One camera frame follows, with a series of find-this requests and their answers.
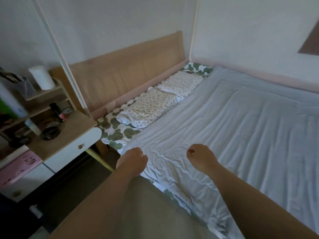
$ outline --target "wrinkled sheet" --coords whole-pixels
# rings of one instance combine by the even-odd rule
[[[149,158],[142,176],[224,237],[243,238],[216,186],[187,160],[191,144],[208,145],[223,166],[318,233],[318,118],[319,94],[216,67],[123,152],[141,147]]]

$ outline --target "pink item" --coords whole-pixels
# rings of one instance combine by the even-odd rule
[[[16,182],[41,163],[42,159],[31,150],[22,153],[0,170],[0,189]]]

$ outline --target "brown panel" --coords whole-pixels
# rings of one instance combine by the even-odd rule
[[[182,32],[70,65],[90,112],[185,59]]]
[[[62,66],[58,66],[58,67],[50,69],[49,73],[51,76],[53,76],[54,78],[56,78],[62,82],[62,84],[63,84],[66,92],[68,93],[69,97],[71,98],[75,108],[78,111],[85,114],[85,110],[83,109],[81,103],[79,102],[78,97],[75,94],[73,87],[72,87],[68,77],[66,76]]]
[[[319,55],[319,21],[302,45],[299,53]]]

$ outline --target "white pole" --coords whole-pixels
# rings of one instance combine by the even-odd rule
[[[76,83],[76,81],[74,79],[74,76],[73,76],[73,74],[72,74],[72,72],[70,70],[70,67],[69,67],[68,63],[66,62],[66,60],[65,60],[65,58],[63,56],[63,53],[62,53],[62,51],[61,51],[61,49],[59,47],[59,44],[58,44],[57,40],[54,37],[54,34],[53,34],[53,32],[52,32],[52,30],[50,28],[50,25],[49,25],[47,19],[44,16],[44,13],[42,11],[42,8],[41,8],[38,0],[31,0],[31,1],[32,1],[33,6],[35,8],[35,11],[37,12],[38,17],[39,17],[40,21],[42,22],[43,27],[46,30],[46,33],[49,36],[49,39],[50,39],[50,41],[51,41],[51,43],[52,43],[52,45],[53,45],[58,57],[59,57],[61,66],[62,66],[66,76],[68,77],[68,79],[70,81],[70,84],[71,84],[75,94],[77,95],[77,98],[78,98],[79,102],[81,103],[82,107],[84,108],[86,114],[88,116],[90,116],[90,112],[89,112],[89,110],[88,110],[88,108],[86,106],[86,103],[85,103],[85,100],[84,100],[84,98],[83,98],[83,96],[81,94],[81,91],[80,91],[80,89],[79,89],[79,87],[78,87],[78,85],[77,85],[77,83]]]
[[[199,4],[200,4],[200,0],[197,0],[195,17],[194,17],[194,25],[193,25],[193,35],[192,35],[192,41],[190,42],[190,50],[189,50],[189,57],[188,57],[190,62],[193,62],[192,61],[192,51],[193,51],[193,45],[194,45],[194,39],[195,39],[195,33],[196,33],[196,24],[197,24]]]

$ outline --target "floor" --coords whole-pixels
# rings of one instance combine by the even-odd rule
[[[111,152],[108,162],[114,166],[117,158],[118,154]],[[37,207],[44,213],[46,222],[54,228],[109,175],[110,172],[100,163],[89,159],[71,177],[52,190],[50,196]],[[39,229],[31,238],[47,237],[48,233]],[[148,180],[138,177],[126,193],[116,238],[217,237]]]

